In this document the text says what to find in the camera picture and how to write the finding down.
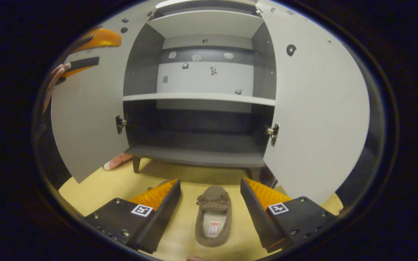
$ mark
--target brown slipper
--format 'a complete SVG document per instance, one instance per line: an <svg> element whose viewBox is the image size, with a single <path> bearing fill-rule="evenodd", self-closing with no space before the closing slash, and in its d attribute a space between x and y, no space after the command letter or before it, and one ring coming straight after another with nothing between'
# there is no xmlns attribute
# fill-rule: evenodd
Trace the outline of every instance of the brown slipper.
<svg viewBox="0 0 418 261"><path fill-rule="evenodd" d="M196 240L207 247L224 244L230 235L232 204L229 194L221 186L209 187L198 197Z"/></svg>

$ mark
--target gray shelf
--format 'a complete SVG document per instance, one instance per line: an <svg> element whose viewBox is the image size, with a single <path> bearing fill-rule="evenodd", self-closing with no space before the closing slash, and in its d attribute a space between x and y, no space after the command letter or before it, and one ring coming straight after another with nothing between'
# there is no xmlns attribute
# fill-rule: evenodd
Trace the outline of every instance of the gray shelf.
<svg viewBox="0 0 418 261"><path fill-rule="evenodd" d="M250 135L159 131L127 150L131 155L188 165L264 167Z"/></svg>

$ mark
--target cabinet shelf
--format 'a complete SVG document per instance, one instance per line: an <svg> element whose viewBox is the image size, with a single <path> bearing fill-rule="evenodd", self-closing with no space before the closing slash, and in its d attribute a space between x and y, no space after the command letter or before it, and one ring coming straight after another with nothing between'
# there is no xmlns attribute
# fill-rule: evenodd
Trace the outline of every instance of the cabinet shelf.
<svg viewBox="0 0 418 261"><path fill-rule="evenodd" d="M132 145L137 157L189 165L264 167L262 150L250 135L158 131Z"/></svg>
<svg viewBox="0 0 418 261"><path fill-rule="evenodd" d="M136 94L123 96L123 101L136 100L153 100L153 99L196 99L196 100L219 100L232 101L251 104L262 104L268 106L275 106L275 100L242 96L236 94L201 94L196 92L181 92L181 93L159 93L159 94Z"/></svg>

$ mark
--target pink object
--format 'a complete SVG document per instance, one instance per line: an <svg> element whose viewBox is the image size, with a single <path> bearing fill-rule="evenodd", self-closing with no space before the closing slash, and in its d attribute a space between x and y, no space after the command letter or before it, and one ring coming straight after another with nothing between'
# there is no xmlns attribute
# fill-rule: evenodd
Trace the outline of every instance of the pink object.
<svg viewBox="0 0 418 261"><path fill-rule="evenodd" d="M126 162L127 160L131 159L131 155L127 153L121 153L115 158L111 159L108 163L104 164L103 168L105 170L113 170L118 165L121 165L123 162Z"/></svg>

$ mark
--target door hinge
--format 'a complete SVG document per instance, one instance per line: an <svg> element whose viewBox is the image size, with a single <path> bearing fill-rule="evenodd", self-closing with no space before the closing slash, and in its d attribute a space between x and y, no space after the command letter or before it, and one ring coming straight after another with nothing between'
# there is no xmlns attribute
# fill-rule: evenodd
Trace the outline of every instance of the door hinge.
<svg viewBox="0 0 418 261"><path fill-rule="evenodd" d="M127 120L122 120L120 116L116 117L116 127L117 127L117 133L122 133L123 126L127 125Z"/></svg>
<svg viewBox="0 0 418 261"><path fill-rule="evenodd" d="M275 124L272 128L271 126L266 126L265 134L270 135L272 138L272 145L275 145L275 141L277 140L278 130L280 129L280 125Z"/></svg>

